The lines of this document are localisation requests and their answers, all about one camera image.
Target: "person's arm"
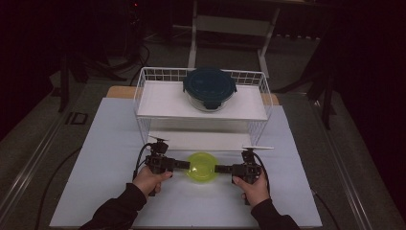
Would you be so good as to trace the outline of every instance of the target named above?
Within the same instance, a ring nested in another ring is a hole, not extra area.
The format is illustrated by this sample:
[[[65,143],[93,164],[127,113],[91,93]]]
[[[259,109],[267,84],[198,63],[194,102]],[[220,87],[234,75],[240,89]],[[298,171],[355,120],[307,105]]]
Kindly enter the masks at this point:
[[[297,230],[300,229],[290,216],[281,216],[275,209],[269,195],[266,179],[262,173],[254,184],[248,184],[234,176],[234,183],[244,191],[242,198],[247,198],[251,205],[251,215],[257,220],[262,230]]]
[[[148,194],[161,191],[161,182],[169,179],[172,172],[153,174],[149,167],[143,167],[132,183],[126,184],[125,191],[117,198],[107,200],[93,218],[80,230],[129,229],[147,203]]]

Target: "black wall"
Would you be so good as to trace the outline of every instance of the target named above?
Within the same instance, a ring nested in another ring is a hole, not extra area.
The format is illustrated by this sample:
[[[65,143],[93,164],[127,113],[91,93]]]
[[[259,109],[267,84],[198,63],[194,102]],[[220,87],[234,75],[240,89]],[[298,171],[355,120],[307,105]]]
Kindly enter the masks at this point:
[[[336,56],[336,90],[406,219],[406,5],[364,1],[351,14],[325,41]]]

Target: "white shelf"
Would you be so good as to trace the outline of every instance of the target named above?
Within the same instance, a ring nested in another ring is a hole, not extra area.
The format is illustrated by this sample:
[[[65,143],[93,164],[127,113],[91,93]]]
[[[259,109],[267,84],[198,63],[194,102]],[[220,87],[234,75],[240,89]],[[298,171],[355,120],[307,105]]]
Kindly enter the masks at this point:
[[[237,85],[237,92],[216,112],[202,112],[189,102],[181,81],[146,80],[138,118],[190,118],[267,121],[259,88]]]
[[[241,150],[252,145],[248,123],[242,121],[152,119],[149,135],[169,140],[171,150]]]

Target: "black cable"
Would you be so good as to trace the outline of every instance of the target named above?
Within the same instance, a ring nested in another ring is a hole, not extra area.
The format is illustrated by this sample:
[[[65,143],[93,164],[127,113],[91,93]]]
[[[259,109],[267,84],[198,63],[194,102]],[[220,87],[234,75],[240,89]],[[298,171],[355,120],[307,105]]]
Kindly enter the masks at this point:
[[[254,153],[254,152],[253,152],[253,154],[254,154],[254,156],[257,158],[257,160],[259,161],[260,166],[262,167],[263,173],[265,173],[266,188],[268,189],[268,193],[269,193],[269,195],[270,195],[270,194],[271,194],[271,189],[270,189],[270,185],[269,185],[268,172],[266,172],[265,165],[263,165],[263,163],[262,163],[262,161],[260,160],[259,156],[258,156],[256,153]]]
[[[145,145],[143,145],[143,147],[140,150],[140,153],[138,154],[138,159],[137,159],[137,164],[135,165],[135,171],[134,171],[134,178],[135,176],[137,176],[138,174],[138,169],[140,168],[141,164],[140,164],[140,160],[141,160],[141,156],[143,155],[144,150],[146,149],[146,147],[151,147],[151,143],[146,143]]]
[[[144,47],[147,50],[147,57],[145,60],[143,60],[143,58],[140,55],[140,62],[141,62],[141,67],[138,69],[138,71],[134,74],[134,76],[132,77],[131,81],[129,82],[129,86],[132,86],[132,82],[134,82],[134,80],[138,77],[138,74],[140,73],[140,71],[146,67],[147,65],[147,61],[149,60],[149,54],[150,54],[150,50],[148,49],[147,46],[145,46],[144,44],[141,45],[142,47]]]
[[[44,201],[45,201],[45,197],[48,193],[48,189],[50,188],[51,182],[54,179],[54,176],[56,175],[56,173],[59,171],[59,169],[62,167],[63,164],[65,164],[65,162],[71,158],[73,155],[75,155],[76,153],[78,153],[81,150],[81,147],[79,147],[78,149],[74,150],[71,154],[69,154],[56,168],[56,170],[54,171],[54,173],[51,175],[50,180],[48,181],[48,184],[45,188],[44,193],[42,194],[42,198],[41,198],[41,202],[39,203],[39,208],[38,208],[38,214],[36,216],[36,224],[35,224],[35,229],[37,230],[39,227],[39,221],[41,220],[41,213],[42,213],[42,208],[44,206]]]
[[[144,160],[138,165],[138,168],[140,168],[144,163],[146,163],[146,159],[144,159]]]
[[[325,201],[322,200],[322,198],[317,194],[316,191],[314,191],[312,188],[310,188],[311,192],[313,192],[313,194],[319,198],[319,200],[322,202],[323,206],[325,206],[326,210],[328,211],[329,215],[332,218],[332,221],[334,222],[335,227],[337,228],[337,230],[340,230],[340,226],[338,225],[337,219],[335,219],[334,215],[331,213],[331,210],[328,208],[328,206],[326,205]]]

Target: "teal bowl lid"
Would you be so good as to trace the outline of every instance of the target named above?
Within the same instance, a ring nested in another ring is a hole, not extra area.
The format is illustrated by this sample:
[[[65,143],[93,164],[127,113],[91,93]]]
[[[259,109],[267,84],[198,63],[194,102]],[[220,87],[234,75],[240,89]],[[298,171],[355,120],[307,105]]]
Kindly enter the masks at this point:
[[[203,67],[188,73],[183,80],[184,91],[208,109],[216,109],[237,92],[235,81],[220,69]]]

